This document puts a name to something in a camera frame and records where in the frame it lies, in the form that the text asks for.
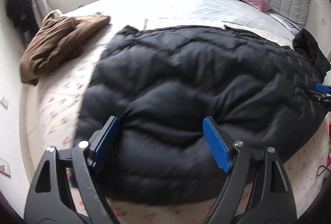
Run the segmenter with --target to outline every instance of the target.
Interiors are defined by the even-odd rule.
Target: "bed sheet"
[[[106,44],[126,24],[140,30],[175,25],[224,27],[224,23],[221,21],[201,19],[135,20],[131,18],[125,24],[113,21],[112,25],[102,29],[87,42],[84,46],[84,52],[79,58],[62,64],[56,71],[40,79],[38,84],[39,123],[44,148],[49,145],[56,146],[58,149],[71,146],[83,94],[90,82],[94,66]],[[233,23],[225,24],[230,27],[253,31],[280,45],[292,46],[291,39],[265,30],[252,29]],[[328,120],[325,119],[309,142],[284,165],[293,188],[298,216],[312,203],[321,189],[322,177],[316,178],[316,173],[320,165],[326,164],[328,142]],[[238,213],[244,211],[250,188],[251,185],[245,188]],[[72,189],[72,195],[78,212],[86,214],[78,190]],[[208,200],[191,205],[145,206],[108,199],[109,205],[123,224],[199,224],[202,223],[214,201]]]
[[[270,15],[240,0],[100,0],[69,12],[67,16],[102,12],[119,23],[134,18],[194,18],[229,21],[273,32],[283,37],[293,35]]]

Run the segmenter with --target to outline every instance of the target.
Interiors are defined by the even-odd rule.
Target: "black puffer jacket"
[[[309,97],[319,77],[291,48],[244,30],[127,26],[96,66],[74,145],[115,115],[121,134],[97,179],[107,196],[150,205],[211,199],[226,175],[203,118],[250,147],[275,147],[286,161],[327,113]]]

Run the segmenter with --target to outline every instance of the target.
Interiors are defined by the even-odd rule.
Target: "brown jacket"
[[[43,20],[20,61],[23,83],[37,85],[38,79],[56,69],[60,63],[81,55],[84,42],[110,22],[98,13],[81,17],[61,17],[52,11]]]

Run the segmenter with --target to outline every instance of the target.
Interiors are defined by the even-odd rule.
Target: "power outlet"
[[[9,101],[4,96],[2,96],[0,103],[5,109],[8,109]]]

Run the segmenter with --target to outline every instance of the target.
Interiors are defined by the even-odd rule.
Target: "metal bolt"
[[[47,152],[53,152],[54,150],[55,150],[54,146],[49,146],[49,147],[46,148]]]
[[[81,149],[87,148],[88,147],[88,141],[81,141],[78,145]]]
[[[244,145],[244,142],[243,141],[240,141],[240,140],[237,140],[237,141],[234,141],[234,145],[236,147],[241,148]]]
[[[268,152],[269,153],[275,153],[276,150],[273,147],[268,147]]]

